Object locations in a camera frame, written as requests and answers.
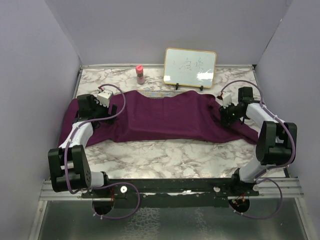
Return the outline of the purple cloth wrap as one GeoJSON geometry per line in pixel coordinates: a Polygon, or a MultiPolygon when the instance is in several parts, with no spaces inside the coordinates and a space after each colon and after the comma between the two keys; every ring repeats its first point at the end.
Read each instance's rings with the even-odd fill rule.
{"type": "Polygon", "coordinates": [[[258,132],[237,121],[231,127],[220,123],[220,105],[211,94],[193,90],[174,97],[148,98],[136,90],[111,98],[111,104],[125,107],[113,124],[101,123],[87,145],[112,140],[116,143],[192,139],[227,143],[239,139],[256,145],[258,132]]]}

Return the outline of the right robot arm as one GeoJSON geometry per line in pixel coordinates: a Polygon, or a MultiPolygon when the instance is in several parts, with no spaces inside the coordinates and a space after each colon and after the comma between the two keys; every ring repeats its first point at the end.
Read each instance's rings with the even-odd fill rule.
{"type": "Polygon", "coordinates": [[[220,124],[230,130],[252,120],[259,128],[255,157],[238,168],[231,177],[230,191],[240,196],[250,191],[267,171],[290,165],[296,157],[297,125],[273,114],[261,99],[253,96],[252,87],[238,89],[237,104],[228,93],[221,93],[220,124]]]}

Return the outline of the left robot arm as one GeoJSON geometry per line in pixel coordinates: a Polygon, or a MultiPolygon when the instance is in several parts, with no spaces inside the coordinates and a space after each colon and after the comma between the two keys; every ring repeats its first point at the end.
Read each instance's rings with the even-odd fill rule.
{"type": "Polygon", "coordinates": [[[92,188],[97,196],[106,197],[111,190],[107,175],[103,172],[92,172],[85,148],[89,138],[100,127],[99,121],[113,124],[118,106],[101,105],[101,101],[92,94],[79,95],[68,106],[63,120],[59,146],[48,152],[48,164],[53,190],[56,193],[92,188]]]}

